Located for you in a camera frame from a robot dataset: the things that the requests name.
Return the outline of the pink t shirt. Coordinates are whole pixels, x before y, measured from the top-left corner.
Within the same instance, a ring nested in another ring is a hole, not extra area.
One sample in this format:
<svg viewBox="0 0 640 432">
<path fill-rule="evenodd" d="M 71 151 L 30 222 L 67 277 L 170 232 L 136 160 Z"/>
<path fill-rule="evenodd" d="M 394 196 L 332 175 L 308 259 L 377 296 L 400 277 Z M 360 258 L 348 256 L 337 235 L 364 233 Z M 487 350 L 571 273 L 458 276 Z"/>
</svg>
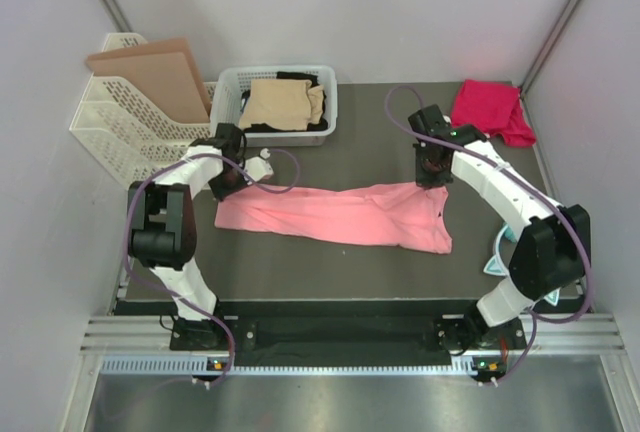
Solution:
<svg viewBox="0 0 640 432">
<path fill-rule="evenodd" d="M 444 223 L 448 192 L 413 183 L 344 191 L 296 187 L 276 195 L 251 187 L 219 203 L 219 229 L 275 233 L 361 246 L 452 252 Z"/>
</svg>

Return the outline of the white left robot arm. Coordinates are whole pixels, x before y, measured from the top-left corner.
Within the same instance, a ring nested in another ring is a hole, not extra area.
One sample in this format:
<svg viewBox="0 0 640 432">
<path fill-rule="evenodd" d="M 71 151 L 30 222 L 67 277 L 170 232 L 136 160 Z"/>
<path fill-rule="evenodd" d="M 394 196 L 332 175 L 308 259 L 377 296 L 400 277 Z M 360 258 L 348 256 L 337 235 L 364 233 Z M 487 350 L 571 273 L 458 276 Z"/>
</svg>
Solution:
<svg viewBox="0 0 640 432">
<path fill-rule="evenodd" d="M 174 300 L 176 350 L 213 349 L 225 343 L 227 326 L 215 317 L 217 297 L 196 263 L 193 199 L 208 187 L 218 200 L 243 190 L 247 140 L 223 123 L 214 135 L 195 140 L 176 163 L 129 188 L 125 253 L 160 280 Z"/>
</svg>

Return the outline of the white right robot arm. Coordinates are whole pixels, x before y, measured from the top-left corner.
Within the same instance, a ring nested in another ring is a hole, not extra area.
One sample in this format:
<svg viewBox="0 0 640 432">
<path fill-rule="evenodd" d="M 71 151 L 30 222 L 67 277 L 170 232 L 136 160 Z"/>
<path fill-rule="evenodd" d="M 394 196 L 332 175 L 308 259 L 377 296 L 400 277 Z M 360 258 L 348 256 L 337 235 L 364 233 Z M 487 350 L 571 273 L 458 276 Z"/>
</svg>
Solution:
<svg viewBox="0 0 640 432">
<path fill-rule="evenodd" d="M 436 105 L 408 118 L 417 139 L 416 180 L 430 189 L 458 179 L 501 217 L 516 239 L 506 277 L 464 315 L 469 340 L 487 348 L 503 324 L 548 294 L 586 276 L 590 217 L 580 205 L 565 207 L 533 187 L 472 125 L 457 128 Z"/>
</svg>

